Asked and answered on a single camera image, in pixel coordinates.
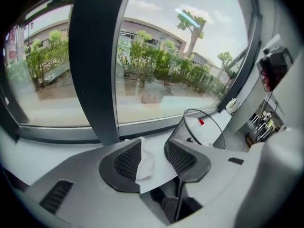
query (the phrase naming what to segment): window frame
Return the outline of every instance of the window frame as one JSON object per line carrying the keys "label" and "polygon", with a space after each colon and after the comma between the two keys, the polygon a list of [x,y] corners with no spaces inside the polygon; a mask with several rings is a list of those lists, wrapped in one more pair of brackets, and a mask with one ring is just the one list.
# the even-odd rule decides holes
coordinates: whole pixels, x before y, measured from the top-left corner
{"label": "window frame", "polygon": [[[28,11],[33,10],[46,1],[48,0],[40,0],[39,3],[36,3],[36,5],[31,7]],[[182,114],[141,122],[118,124],[115,92],[116,49],[120,35],[120,25],[127,2],[128,0],[103,0],[102,8],[100,8],[100,0],[91,0],[89,4],[87,3],[87,0],[75,0],[73,3],[74,7],[69,28],[69,35],[71,36],[69,40],[70,68],[79,102],[91,126],[40,127],[19,124],[10,114],[2,100],[0,101],[0,108],[5,108],[6,110],[5,112],[1,112],[1,116],[5,116],[5,119],[7,119],[4,124],[5,130],[8,131],[11,136],[14,136],[15,139],[20,136],[49,143],[101,142],[103,145],[108,145],[122,139],[158,133],[173,129],[177,126],[182,119]],[[253,67],[254,59],[259,49],[262,16],[259,12],[258,0],[251,0],[251,4],[252,14],[248,30],[250,43],[247,47],[241,70],[217,107],[204,109],[208,114],[220,112],[225,108],[231,98],[237,95]],[[103,23],[104,18],[107,18],[107,24]],[[85,21],[85,27],[87,28],[86,36],[81,38],[82,43],[85,45],[85,43],[88,42],[88,38],[91,38],[90,43],[92,46],[87,48],[76,48],[75,46],[75,44],[79,44],[79,37],[76,35],[83,33],[84,22],[81,22],[80,19]],[[104,42],[101,43],[99,38],[103,38]],[[98,55],[98,52],[102,52],[101,54],[104,59],[102,63],[104,65],[109,65],[106,71],[103,72],[102,80],[98,77],[100,72],[94,66],[95,64],[100,63],[100,57],[93,57],[90,59],[89,63],[86,62],[89,70],[86,70],[86,72],[82,70],[83,65],[81,64],[81,56],[88,55],[89,53],[92,54],[92,52],[90,52],[91,48],[96,50],[95,53],[93,50],[93,55]],[[0,62],[0,68],[1,70],[4,69],[3,55]],[[88,71],[90,70],[93,72],[92,74],[94,75],[95,80],[87,80]],[[2,86],[3,83],[8,83],[7,79],[3,78],[3,75],[5,77],[5,74],[1,74],[0,86]],[[9,87],[6,87],[3,93],[7,94],[9,91]],[[10,99],[10,103],[14,101],[15,110],[12,111],[13,115],[22,114],[23,111],[18,102],[14,99]]]}

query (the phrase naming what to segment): window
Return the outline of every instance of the window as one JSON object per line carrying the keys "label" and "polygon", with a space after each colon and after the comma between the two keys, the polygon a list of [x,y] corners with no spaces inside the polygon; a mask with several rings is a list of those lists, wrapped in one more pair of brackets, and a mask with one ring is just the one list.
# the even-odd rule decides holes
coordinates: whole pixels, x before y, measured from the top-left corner
{"label": "window", "polygon": [[[37,11],[38,16],[29,13],[33,20],[27,21],[26,26],[14,26],[5,41],[7,80],[25,117],[18,117],[12,103],[8,109],[21,125],[89,125],[69,65],[67,29],[71,9],[71,5],[65,5],[42,15]],[[25,56],[28,38],[33,42]]]}
{"label": "window", "polygon": [[[241,70],[230,64],[248,48],[238,0],[129,0],[124,17],[142,21],[129,28],[142,38],[116,53],[119,124],[217,107]],[[212,63],[193,63],[193,53]]]}

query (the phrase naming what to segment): sky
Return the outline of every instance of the sky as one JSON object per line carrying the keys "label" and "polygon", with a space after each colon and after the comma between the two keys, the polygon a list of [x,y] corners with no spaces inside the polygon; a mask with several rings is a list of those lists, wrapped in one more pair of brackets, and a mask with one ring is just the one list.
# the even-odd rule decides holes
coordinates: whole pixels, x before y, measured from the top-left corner
{"label": "sky", "polygon": [[[217,58],[220,52],[229,51],[236,57],[247,47],[247,31],[238,0],[129,0],[124,16],[149,22],[180,37],[187,42],[186,52],[191,32],[177,28],[179,20],[176,9],[190,11],[192,15],[207,21],[203,30],[204,38],[197,40],[193,52],[209,58],[216,66],[221,66]],[[69,10],[70,6],[65,6],[37,18],[30,34],[67,19]]]}

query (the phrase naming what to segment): black air vent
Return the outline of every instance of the black air vent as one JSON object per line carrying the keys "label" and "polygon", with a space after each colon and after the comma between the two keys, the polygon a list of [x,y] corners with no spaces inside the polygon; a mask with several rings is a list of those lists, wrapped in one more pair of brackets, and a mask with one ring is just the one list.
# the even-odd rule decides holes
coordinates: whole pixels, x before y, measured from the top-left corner
{"label": "black air vent", "polygon": [[40,202],[40,205],[53,215],[56,214],[63,200],[71,190],[73,183],[60,180]]}

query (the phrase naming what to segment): cloud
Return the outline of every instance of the cloud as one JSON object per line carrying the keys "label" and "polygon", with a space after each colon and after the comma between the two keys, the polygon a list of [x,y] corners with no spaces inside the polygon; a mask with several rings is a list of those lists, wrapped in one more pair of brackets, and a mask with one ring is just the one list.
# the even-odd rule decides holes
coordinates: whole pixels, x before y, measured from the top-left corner
{"label": "cloud", "polygon": [[220,11],[218,10],[214,10],[213,14],[215,16],[215,18],[222,23],[230,23],[231,22],[231,18],[227,15],[223,15]]}
{"label": "cloud", "polygon": [[146,11],[162,10],[162,7],[158,7],[154,3],[148,3],[143,0],[129,0],[128,6],[134,6],[138,9],[146,10]]}
{"label": "cloud", "polygon": [[203,17],[209,24],[214,24],[214,20],[209,13],[202,9],[200,10],[187,4],[181,4],[179,8],[181,10],[189,11],[194,16]]}

